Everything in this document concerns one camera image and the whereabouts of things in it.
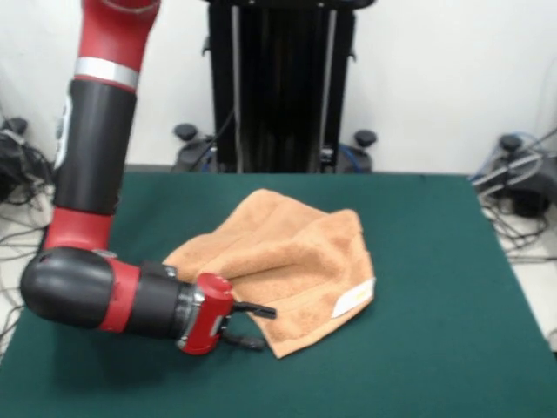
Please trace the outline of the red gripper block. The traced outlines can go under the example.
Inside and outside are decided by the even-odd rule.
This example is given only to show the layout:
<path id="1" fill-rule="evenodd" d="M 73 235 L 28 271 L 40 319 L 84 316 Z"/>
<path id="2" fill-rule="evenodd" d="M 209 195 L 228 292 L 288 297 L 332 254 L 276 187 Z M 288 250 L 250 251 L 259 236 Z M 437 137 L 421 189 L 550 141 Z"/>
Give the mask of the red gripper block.
<path id="1" fill-rule="evenodd" d="M 251 302 L 235 301 L 232 285 L 214 273 L 201 273 L 193 289 L 189 318 L 177 341 L 186 354 L 210 353 L 217 345 L 221 323 L 231 311 L 251 313 L 261 318 L 276 318 L 277 311 Z M 254 336 L 223 333 L 223 342 L 252 351 L 266 348 L 264 339 Z"/>

